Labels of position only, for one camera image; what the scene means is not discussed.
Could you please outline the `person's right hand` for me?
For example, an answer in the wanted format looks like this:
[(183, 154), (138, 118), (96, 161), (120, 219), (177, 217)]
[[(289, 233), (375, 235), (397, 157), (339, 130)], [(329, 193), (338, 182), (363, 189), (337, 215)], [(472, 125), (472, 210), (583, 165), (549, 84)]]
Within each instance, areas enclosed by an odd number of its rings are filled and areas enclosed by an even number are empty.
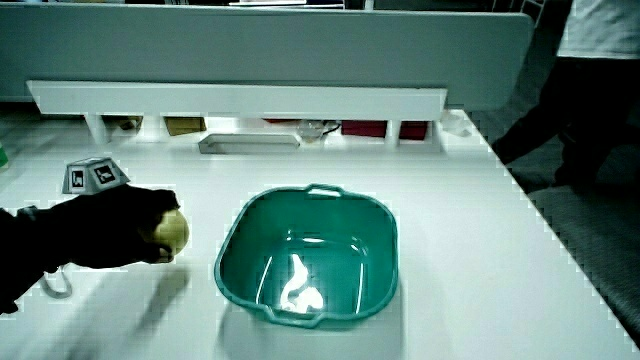
[(133, 186), (112, 158), (89, 157), (66, 165), (62, 192), (72, 198), (51, 212), (65, 263), (100, 269), (177, 254), (155, 236), (164, 215), (180, 208), (174, 191)]

